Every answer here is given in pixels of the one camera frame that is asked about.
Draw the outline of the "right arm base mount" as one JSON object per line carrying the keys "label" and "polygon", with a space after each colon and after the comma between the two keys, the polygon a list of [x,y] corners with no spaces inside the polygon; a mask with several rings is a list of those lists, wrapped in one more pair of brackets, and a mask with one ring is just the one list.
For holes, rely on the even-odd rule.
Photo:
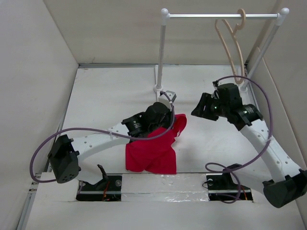
{"label": "right arm base mount", "polygon": [[[220,166],[222,171],[220,173],[209,170],[209,165]],[[209,171],[206,174],[206,180],[202,183],[202,187],[207,189],[210,201],[221,201],[226,204],[233,204],[236,201],[252,201],[251,189],[243,186],[241,183],[238,187],[236,177],[229,172],[231,169],[235,169],[241,166],[240,164],[232,164],[230,166],[223,166],[219,163],[207,163],[205,168]]]}

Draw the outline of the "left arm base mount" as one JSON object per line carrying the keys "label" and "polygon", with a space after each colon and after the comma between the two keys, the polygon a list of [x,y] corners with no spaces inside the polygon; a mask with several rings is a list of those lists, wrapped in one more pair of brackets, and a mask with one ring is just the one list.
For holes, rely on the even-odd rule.
{"label": "left arm base mount", "polygon": [[97,167],[101,171],[102,179],[94,185],[88,182],[79,181],[76,200],[84,202],[121,201],[122,174],[107,175],[102,165],[98,164]]}

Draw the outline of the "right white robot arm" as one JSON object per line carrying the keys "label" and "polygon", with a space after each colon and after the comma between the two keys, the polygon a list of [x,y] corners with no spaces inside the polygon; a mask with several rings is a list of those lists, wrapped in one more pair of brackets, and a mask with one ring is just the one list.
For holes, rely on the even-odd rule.
{"label": "right white robot arm", "polygon": [[213,82],[212,94],[203,93],[192,116],[218,120],[224,117],[251,143],[269,170],[266,175],[247,170],[247,165],[233,164],[226,167],[221,180],[226,188],[239,182],[262,193],[276,208],[304,196],[307,192],[307,172],[296,164],[272,136],[262,114],[252,104],[243,104],[238,86],[233,83]]}

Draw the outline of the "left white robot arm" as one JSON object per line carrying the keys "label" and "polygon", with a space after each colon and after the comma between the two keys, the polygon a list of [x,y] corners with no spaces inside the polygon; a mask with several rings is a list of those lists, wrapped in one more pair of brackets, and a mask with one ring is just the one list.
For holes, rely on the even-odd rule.
{"label": "left white robot arm", "polygon": [[166,106],[155,102],[146,111],[126,118],[108,130],[94,129],[93,134],[75,139],[67,135],[58,137],[48,154],[56,182],[63,184],[78,178],[96,190],[104,189],[107,178],[100,173],[90,175],[79,165],[82,161],[114,146],[159,138],[161,134],[155,137],[149,137],[149,134],[161,127],[169,131],[174,121],[173,104]]}

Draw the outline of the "red t-shirt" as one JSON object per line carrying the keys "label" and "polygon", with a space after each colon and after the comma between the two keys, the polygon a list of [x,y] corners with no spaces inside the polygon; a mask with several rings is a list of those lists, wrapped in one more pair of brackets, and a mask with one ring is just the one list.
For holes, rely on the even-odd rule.
{"label": "red t-shirt", "polygon": [[140,173],[148,171],[155,174],[176,174],[176,152],[172,144],[180,136],[187,124],[185,114],[175,115],[173,128],[165,135],[147,141],[134,141],[125,147],[125,166],[127,171]]}

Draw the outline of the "wooden clothes hanger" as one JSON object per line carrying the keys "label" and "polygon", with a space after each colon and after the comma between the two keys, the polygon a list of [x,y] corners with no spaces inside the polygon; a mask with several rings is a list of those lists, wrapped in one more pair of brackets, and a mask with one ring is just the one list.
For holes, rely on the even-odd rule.
{"label": "wooden clothes hanger", "polygon": [[244,9],[238,9],[237,14],[241,16],[241,20],[234,27],[226,19],[216,19],[214,27],[225,50],[233,76],[245,77],[244,58],[236,34],[246,24],[246,12]]}

